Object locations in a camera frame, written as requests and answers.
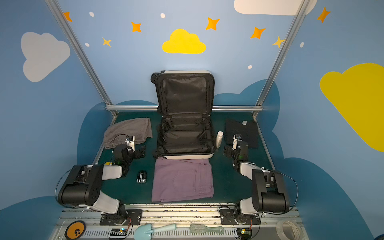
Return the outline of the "small black silver device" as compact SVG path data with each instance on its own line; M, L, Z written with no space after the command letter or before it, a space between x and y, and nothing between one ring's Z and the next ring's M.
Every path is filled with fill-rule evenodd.
M146 171L140 171L137 176L137 183L138 184L145 184L147 182L147 172Z

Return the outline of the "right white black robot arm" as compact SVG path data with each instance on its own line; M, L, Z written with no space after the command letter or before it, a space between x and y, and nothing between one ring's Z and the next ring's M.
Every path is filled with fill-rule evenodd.
M222 224L252 224L260 222L261 213L286 214L291 210L284 175L276 170L259 167L249 161L249 145L235 140L232 146L224 147L224 155L233 160L233 168L252 182L251 196L240 200L234 208L219 208Z

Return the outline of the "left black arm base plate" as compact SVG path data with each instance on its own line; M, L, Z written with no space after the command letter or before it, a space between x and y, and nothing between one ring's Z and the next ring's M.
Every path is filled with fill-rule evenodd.
M142 219L142 210L133 209L118 211L115 214L102 214L100 226L139 226Z

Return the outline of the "purple trousers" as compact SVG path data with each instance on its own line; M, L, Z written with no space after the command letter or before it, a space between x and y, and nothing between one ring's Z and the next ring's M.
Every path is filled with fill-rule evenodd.
M213 196L213 171L208 159L156 160L152 202L168 203Z

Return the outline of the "white plastic bottle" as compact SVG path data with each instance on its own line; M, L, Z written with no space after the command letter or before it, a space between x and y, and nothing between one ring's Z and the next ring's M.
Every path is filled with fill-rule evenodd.
M218 131L217 137L216 137L216 148L217 149L221 147L223 137L224 137L224 132Z

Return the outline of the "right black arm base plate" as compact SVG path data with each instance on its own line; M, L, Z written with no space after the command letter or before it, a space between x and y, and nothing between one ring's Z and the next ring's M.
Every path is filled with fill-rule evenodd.
M245 215L239 210L220 208L222 225L257 225L261 223L259 215Z

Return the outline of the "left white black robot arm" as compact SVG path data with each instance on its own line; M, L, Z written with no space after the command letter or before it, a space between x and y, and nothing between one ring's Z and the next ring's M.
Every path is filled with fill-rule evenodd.
M106 180L124 178L133 160L146 156L146 147L133 149L125 145L114 148L112 165L75 165L61 189L55 188L56 201L65 208L88 208L101 213L101 226L139 226L142 210L127 210L125 204L102 192Z

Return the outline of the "black t-shirt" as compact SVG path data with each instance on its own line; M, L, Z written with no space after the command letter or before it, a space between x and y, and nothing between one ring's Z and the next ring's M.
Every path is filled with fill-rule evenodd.
M234 119L226 119L224 139L228 145L231 145L234 135L238 134L243 141L249 144L249 148L257 149L259 147L258 129L258 124L253 121L239 122Z

